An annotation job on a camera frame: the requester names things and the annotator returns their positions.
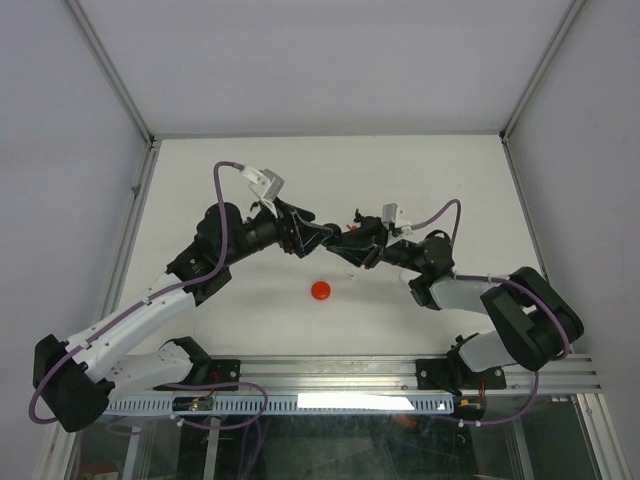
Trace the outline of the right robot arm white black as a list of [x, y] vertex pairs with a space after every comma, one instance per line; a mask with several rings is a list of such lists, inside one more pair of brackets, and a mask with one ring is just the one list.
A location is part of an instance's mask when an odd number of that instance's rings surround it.
[[356, 267], [385, 263], [414, 272], [408, 288], [423, 308], [468, 311], [491, 320], [491, 331], [457, 338], [448, 353], [448, 378], [459, 387], [471, 386], [491, 367], [517, 364], [537, 372], [566, 357], [584, 333], [576, 312], [531, 267], [504, 277], [456, 273], [452, 239], [442, 230], [412, 242], [392, 223], [364, 217], [359, 227], [336, 230], [323, 245]]

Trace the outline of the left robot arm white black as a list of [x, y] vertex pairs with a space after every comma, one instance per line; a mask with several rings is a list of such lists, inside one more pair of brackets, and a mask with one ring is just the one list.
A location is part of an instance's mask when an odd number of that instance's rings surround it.
[[[136, 300], [65, 340], [49, 334], [36, 344], [30, 419], [58, 423], [76, 433], [93, 424], [113, 401], [166, 384], [192, 389], [204, 385], [210, 357], [190, 337], [169, 340], [151, 354], [132, 351], [221, 290], [231, 280], [231, 265], [272, 245], [304, 258], [339, 234], [339, 227], [315, 219], [280, 199], [261, 205], [249, 219], [232, 203], [211, 206], [192, 243]], [[48, 420], [36, 412], [39, 401], [52, 413]]]

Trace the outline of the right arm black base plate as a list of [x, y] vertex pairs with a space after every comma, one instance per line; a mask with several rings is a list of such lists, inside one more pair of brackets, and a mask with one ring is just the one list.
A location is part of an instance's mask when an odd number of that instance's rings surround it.
[[447, 357], [419, 358], [414, 361], [417, 388], [443, 390], [461, 395], [463, 390], [505, 390], [506, 377], [501, 367], [472, 372], [464, 364]]

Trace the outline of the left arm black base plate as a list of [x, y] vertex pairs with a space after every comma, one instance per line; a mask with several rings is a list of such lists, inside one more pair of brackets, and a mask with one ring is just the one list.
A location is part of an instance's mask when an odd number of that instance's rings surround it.
[[211, 390], [213, 385], [231, 383], [231, 386], [220, 387], [221, 391], [237, 391], [236, 382], [240, 379], [241, 361], [231, 358], [209, 358], [197, 362], [187, 377], [182, 381], [183, 385], [197, 386], [208, 385]]

